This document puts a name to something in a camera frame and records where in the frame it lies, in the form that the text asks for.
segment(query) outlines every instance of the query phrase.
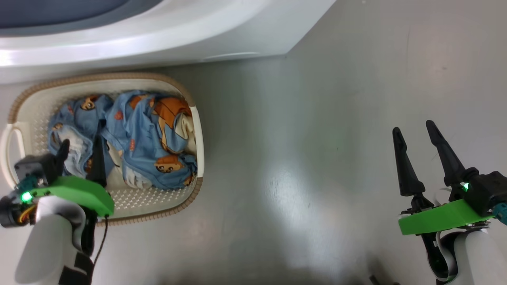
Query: black cable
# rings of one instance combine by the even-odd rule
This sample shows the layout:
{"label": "black cable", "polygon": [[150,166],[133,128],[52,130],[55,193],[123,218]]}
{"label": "black cable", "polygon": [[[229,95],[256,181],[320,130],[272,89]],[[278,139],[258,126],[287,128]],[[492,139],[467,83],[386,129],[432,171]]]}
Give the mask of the black cable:
{"label": "black cable", "polygon": [[104,246],[105,236],[107,235],[107,218],[109,216],[105,216],[105,230],[104,230],[104,237],[102,238],[102,242],[100,243],[100,247],[98,248],[97,256],[95,257],[95,262],[93,262],[93,265],[97,264],[98,256],[100,255],[100,252],[102,251],[102,247]]}

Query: clothes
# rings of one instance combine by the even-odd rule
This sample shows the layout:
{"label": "clothes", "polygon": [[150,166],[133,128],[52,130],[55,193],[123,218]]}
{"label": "clothes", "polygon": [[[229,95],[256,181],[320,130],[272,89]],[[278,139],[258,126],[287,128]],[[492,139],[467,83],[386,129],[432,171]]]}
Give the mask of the clothes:
{"label": "clothes", "polygon": [[[48,126],[48,148],[52,154],[57,153],[60,144],[70,141],[68,158],[65,161],[65,174],[85,178],[93,165],[93,143],[100,135],[101,120],[113,105],[105,95],[91,95],[87,98],[64,104],[50,119]],[[108,155],[105,140],[102,142],[106,175],[113,167]]]}
{"label": "clothes", "polygon": [[121,152],[128,185],[143,188],[148,180],[166,190],[192,181],[197,162],[194,155],[184,152],[193,132],[188,122],[191,116],[188,104],[175,96],[140,90],[118,96],[101,135]]}
{"label": "clothes", "polygon": [[[115,168],[113,171],[119,171],[119,173],[122,173],[122,155],[123,152],[119,152],[115,149],[113,145],[111,145],[110,142],[107,143],[107,146],[109,147],[109,155],[111,156],[113,163],[115,164]],[[148,180],[148,178],[141,175],[141,173],[132,170],[132,168],[125,167],[125,179],[124,182],[132,187],[132,188],[139,188],[139,189],[149,189],[152,186],[152,182]]]}

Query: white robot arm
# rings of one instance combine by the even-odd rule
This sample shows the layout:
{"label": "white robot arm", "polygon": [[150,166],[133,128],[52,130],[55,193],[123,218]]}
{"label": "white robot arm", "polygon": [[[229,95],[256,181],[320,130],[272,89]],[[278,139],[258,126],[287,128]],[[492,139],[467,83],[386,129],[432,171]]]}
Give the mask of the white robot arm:
{"label": "white robot arm", "polygon": [[[87,179],[61,176],[69,141],[56,155],[27,156],[14,166],[20,183],[0,198],[0,225],[34,225],[15,272],[23,285],[90,285],[114,202],[105,190],[101,141],[94,145]],[[104,239],[95,262],[95,224],[105,218]]]}
{"label": "white robot arm", "polygon": [[36,217],[16,269],[16,283],[89,285],[94,264],[84,251],[93,251],[87,236],[93,229],[86,228],[90,221],[85,211],[76,203],[46,196],[38,201]]}
{"label": "white robot arm", "polygon": [[[426,128],[438,150],[445,185],[452,191],[443,205],[424,197],[424,184],[410,163],[402,133],[394,128],[400,194],[413,196],[411,208],[398,220],[402,234],[422,238],[437,285],[507,284],[507,263],[486,230],[493,218],[507,225],[507,177],[498,171],[479,174],[474,167],[465,169],[435,123],[427,121]],[[441,237],[455,228],[465,231]]]}

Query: wire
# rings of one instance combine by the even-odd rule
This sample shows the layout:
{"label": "wire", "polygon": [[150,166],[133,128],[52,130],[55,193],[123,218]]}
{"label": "wire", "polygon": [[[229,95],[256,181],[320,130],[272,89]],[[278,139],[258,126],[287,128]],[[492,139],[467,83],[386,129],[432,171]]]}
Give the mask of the wire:
{"label": "wire", "polygon": [[29,215],[33,211],[33,209],[35,209],[35,207],[36,207],[36,205],[32,205],[28,209],[26,209],[25,211],[23,211],[23,213],[21,213],[21,215],[18,218],[18,222],[20,224],[23,224],[23,221],[25,220],[25,217],[27,215]]}
{"label": "wire", "polygon": [[105,236],[107,235],[107,218],[109,216],[105,216],[105,230],[104,230],[104,237],[102,238],[102,242],[100,243],[100,247],[98,248],[97,256],[95,257],[95,261],[93,262],[93,265],[97,264],[98,256],[100,255],[100,252],[102,251],[102,247],[104,246]]}
{"label": "wire", "polygon": [[441,231],[436,233],[435,241],[437,242],[437,247],[439,248],[442,257],[445,260],[448,273],[447,278],[439,278],[438,276],[436,276],[436,278],[440,281],[446,282],[449,280],[453,280],[456,277],[456,275],[458,274],[458,265],[456,264],[456,259],[454,258],[452,253],[442,245],[441,234],[442,234]]}

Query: white laundry basket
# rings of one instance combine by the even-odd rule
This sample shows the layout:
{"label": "white laundry basket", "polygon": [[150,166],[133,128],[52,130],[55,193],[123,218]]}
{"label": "white laundry basket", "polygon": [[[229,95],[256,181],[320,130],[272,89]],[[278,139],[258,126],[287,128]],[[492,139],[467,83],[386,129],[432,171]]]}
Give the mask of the white laundry basket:
{"label": "white laundry basket", "polygon": [[9,157],[10,140],[16,134],[21,157],[48,152],[47,127],[49,119],[62,104],[90,94],[108,94],[115,98],[127,90],[162,91],[184,98],[192,111],[197,146],[197,175],[189,186],[163,191],[128,187],[116,171],[107,178],[107,191],[115,201],[115,214],[110,225],[130,224],[175,214],[185,209],[199,193],[204,175],[204,143],[201,121],[190,93],[174,79],[150,73],[111,73],[56,80],[35,85],[15,100],[9,112],[7,126],[0,140],[0,166],[11,188],[17,184]]}

